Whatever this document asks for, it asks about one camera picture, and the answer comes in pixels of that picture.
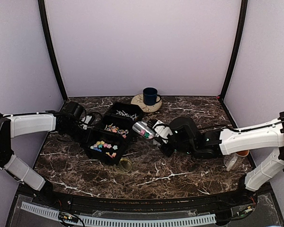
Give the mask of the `metal scoop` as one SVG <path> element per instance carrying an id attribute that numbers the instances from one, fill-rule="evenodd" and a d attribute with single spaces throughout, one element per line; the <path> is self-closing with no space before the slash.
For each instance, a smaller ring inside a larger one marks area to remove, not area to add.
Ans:
<path id="1" fill-rule="evenodd" d="M 155 137 L 156 133 L 148 127 L 147 123 L 138 121 L 133 126 L 132 129 L 144 137 L 145 139 L 151 140 Z"/>

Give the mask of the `black three-compartment candy tray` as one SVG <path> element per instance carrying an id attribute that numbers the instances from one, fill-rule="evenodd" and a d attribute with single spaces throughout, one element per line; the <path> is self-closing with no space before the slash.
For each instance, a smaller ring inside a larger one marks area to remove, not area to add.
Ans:
<path id="1" fill-rule="evenodd" d="M 117 165 L 134 137 L 133 125 L 142 120 L 142 109 L 133 104 L 115 102 L 91 129 L 88 142 L 81 147 L 90 159 Z"/>

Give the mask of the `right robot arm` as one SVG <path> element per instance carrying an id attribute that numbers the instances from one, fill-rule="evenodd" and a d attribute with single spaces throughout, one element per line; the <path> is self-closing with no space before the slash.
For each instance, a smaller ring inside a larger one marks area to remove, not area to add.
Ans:
<path id="1" fill-rule="evenodd" d="M 284 170 L 284 112 L 279 117 L 251 127 L 201 133 L 191 118 L 178 117 L 170 124 L 154 127 L 164 141 L 163 151 L 187 152 L 195 158 L 211 159 L 259 148 L 273 148 L 272 153 L 241 180 L 232 201 L 242 205 L 265 182 Z"/>

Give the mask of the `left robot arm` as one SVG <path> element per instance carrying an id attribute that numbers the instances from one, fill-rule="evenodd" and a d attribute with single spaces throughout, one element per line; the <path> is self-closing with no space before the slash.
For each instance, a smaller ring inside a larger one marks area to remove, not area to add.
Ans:
<path id="1" fill-rule="evenodd" d="M 83 106 L 69 102 L 61 111 L 24 114 L 0 113 L 0 170 L 5 170 L 20 182 L 39 192 L 39 199 L 47 206 L 57 203 L 52 184 L 21 160 L 12 150 L 15 137 L 39 132 L 67 134 L 77 143 L 88 140 L 94 114 L 87 114 Z"/>

